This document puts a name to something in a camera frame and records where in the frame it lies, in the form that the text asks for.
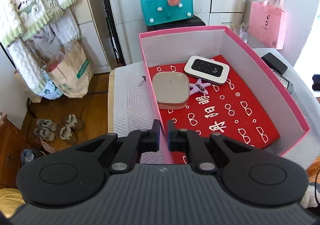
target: paper shopping bag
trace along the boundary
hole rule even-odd
[[[265,45],[276,48],[283,48],[286,13],[282,10],[284,0],[280,1],[280,8],[268,4],[269,0],[252,2],[249,18],[249,33],[258,38]]]
[[[78,41],[65,47],[62,60],[51,59],[46,70],[55,85],[69,98],[82,98],[87,94],[93,67]]]

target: black device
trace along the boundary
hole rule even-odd
[[[310,225],[300,201],[308,178],[297,164],[220,133],[209,138],[168,122],[168,146],[189,164],[139,164],[157,151],[160,123],[97,137],[21,168],[26,201],[14,225]]]
[[[285,65],[282,61],[280,61],[271,52],[262,56],[261,59],[269,66],[269,68],[274,69],[281,75],[283,75],[288,69],[287,65]]]
[[[314,74],[312,80],[315,84],[320,83],[320,74]]]
[[[193,62],[191,69],[202,73],[207,73],[215,77],[220,77],[222,74],[223,67],[215,63],[207,63],[206,61],[196,59]]]
[[[275,76],[278,78],[278,80],[282,83],[282,85],[287,89],[287,91],[292,94],[293,92],[293,84],[287,80],[286,78],[284,78],[280,73],[278,73],[277,71],[275,71],[274,69],[271,69],[273,71],[273,73],[275,74]]]

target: black cable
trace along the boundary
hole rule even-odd
[[[320,205],[319,201],[318,201],[318,198],[317,198],[317,179],[318,179],[318,174],[320,172],[320,169],[318,170],[317,172],[317,175],[316,175],[316,181],[315,181],[315,198],[316,198],[316,202],[318,204],[318,206]]]

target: purple clip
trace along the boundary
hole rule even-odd
[[[195,84],[189,83],[189,87],[192,88],[191,91],[189,91],[189,95],[195,94],[197,92],[202,92],[204,95],[208,95],[207,90],[205,87],[210,86],[211,83],[202,83],[201,79],[198,79]]]

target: green trim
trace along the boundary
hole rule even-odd
[[[24,33],[22,36],[22,40],[28,40],[30,39],[33,35],[36,34],[36,32],[40,31],[45,25],[49,23],[49,21],[52,19],[53,13],[48,12],[44,13],[43,16],[41,16],[36,22],[34,22]]]
[[[78,74],[76,75],[78,79],[80,79],[80,77],[83,75],[83,73],[84,73],[85,69],[87,68],[88,64],[89,64],[89,60],[87,59],[87,60],[84,61],[81,69],[79,70]]]
[[[19,36],[23,35],[24,28],[22,25],[19,25],[16,29],[10,30],[3,39],[1,40],[2,45],[4,48],[7,48],[11,42],[16,40]]]
[[[68,7],[70,7],[72,4],[74,4],[76,2],[76,0],[65,0],[64,2],[62,2],[62,4],[60,5],[60,7],[62,9],[67,9]]]
[[[53,13],[53,19],[55,20],[63,16],[63,10],[61,8],[55,8],[55,10],[52,11],[52,13]]]

